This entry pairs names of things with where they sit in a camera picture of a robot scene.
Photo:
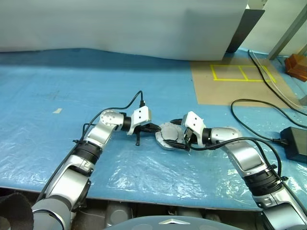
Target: cardboard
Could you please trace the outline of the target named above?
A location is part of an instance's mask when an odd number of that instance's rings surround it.
[[[291,101],[300,105],[294,93],[267,59],[259,60],[273,81]],[[222,61],[192,61],[191,71],[198,104],[230,105],[239,98],[270,102],[288,108],[263,82],[261,75],[250,59],[224,58]],[[267,82],[274,88],[263,71]],[[268,107],[262,103],[238,103],[242,106]]]

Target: black power brick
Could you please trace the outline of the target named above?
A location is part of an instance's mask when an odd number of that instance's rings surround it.
[[[281,139],[287,140],[284,145],[286,157],[290,160],[307,163],[307,130],[288,127],[280,132]]]

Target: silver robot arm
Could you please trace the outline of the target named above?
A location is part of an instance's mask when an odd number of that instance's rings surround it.
[[[151,120],[147,106],[136,109],[131,117],[113,110],[105,110],[84,140],[62,165],[46,190],[46,198],[32,207],[35,230],[70,229],[71,212],[84,202],[90,188],[90,176],[100,154],[110,140],[113,131],[134,129]]]
[[[187,128],[185,140],[194,134],[200,147],[242,137],[239,130],[232,127],[206,128],[203,120],[192,111],[184,116],[181,124]],[[245,181],[257,206],[263,209],[267,229],[286,230],[307,225],[307,216],[301,206],[253,146],[241,140],[226,144],[222,149]]]

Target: wooden block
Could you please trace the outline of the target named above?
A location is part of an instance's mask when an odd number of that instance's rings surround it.
[[[307,57],[292,54],[284,63],[286,65],[287,74],[301,81],[307,81]]]

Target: black fabric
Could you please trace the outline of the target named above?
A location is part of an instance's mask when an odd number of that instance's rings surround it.
[[[0,216],[9,221],[11,230],[33,230],[31,205],[20,193],[0,196]]]

